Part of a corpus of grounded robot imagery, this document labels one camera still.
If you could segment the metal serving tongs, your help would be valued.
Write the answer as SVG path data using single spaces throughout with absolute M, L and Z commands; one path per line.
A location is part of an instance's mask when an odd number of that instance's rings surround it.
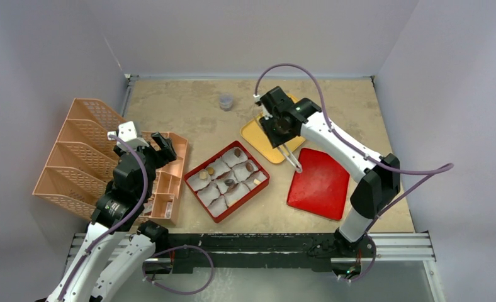
M 288 148 L 286 144 L 282 144 L 278 146 L 278 151 L 282 154 L 282 156 L 294 167 L 295 172 L 302 173 L 303 167 L 298 159 L 295 157 L 293 152 Z

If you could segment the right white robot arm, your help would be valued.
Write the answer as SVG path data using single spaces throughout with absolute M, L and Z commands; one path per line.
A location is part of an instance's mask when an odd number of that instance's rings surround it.
M 350 197 L 351 210 L 335 231 L 336 251 L 349 256 L 380 211 L 400 192 L 399 159 L 365 147 L 325 119 L 322 108 L 308 98 L 294 102 L 279 86 L 257 98 L 262 107 L 259 122 L 272 147 L 295 137 L 317 144 L 341 165 L 356 182 Z

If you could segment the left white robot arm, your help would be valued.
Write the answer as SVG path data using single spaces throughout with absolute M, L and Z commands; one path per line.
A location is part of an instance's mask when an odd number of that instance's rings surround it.
M 118 163 L 96 202 L 84 243 L 47 301 L 89 301 L 115 247 L 143 212 L 157 169 L 177 159 L 171 138 L 159 132 L 151 135 L 158 148 L 127 131 L 111 132 L 108 138 L 116 141 Z

